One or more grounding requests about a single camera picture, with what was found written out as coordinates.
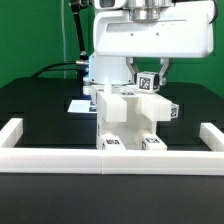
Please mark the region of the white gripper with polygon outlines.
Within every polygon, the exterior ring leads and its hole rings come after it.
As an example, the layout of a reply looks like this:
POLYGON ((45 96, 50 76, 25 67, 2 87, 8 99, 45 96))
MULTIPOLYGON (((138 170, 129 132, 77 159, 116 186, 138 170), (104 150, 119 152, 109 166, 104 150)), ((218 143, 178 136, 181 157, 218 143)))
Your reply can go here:
POLYGON ((166 84, 171 58, 202 58, 213 51, 214 3, 180 2, 165 8, 158 20, 131 21, 128 10, 99 12, 94 20, 94 50, 101 56, 125 56, 136 83, 133 57, 161 58, 159 84, 166 84))

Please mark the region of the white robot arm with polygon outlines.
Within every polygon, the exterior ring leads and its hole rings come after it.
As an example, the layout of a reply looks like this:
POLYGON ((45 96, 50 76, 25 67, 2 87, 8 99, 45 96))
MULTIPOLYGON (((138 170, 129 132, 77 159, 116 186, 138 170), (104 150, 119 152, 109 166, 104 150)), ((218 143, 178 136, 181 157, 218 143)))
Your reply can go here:
POLYGON ((94 10, 94 51, 80 48, 90 83, 132 84, 135 60, 158 58, 163 85, 172 59, 203 58, 213 51, 216 0, 70 0, 70 7, 78 33, 80 11, 94 10))

